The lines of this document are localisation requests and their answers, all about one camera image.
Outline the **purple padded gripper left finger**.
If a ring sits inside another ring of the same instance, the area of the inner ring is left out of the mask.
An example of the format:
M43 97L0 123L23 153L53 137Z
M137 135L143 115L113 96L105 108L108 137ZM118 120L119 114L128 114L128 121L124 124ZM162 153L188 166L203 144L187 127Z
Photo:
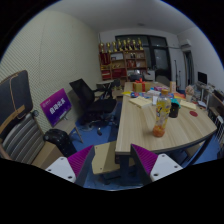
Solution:
M68 158L59 157L46 171L83 187L94 156L94 146L90 145Z

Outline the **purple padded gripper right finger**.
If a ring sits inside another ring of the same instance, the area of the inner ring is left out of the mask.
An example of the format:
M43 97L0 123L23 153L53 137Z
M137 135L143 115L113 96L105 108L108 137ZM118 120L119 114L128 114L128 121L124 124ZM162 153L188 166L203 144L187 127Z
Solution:
M131 145L131 156L137 166L140 180L144 185L182 169L168 155L164 153L157 155L135 144Z

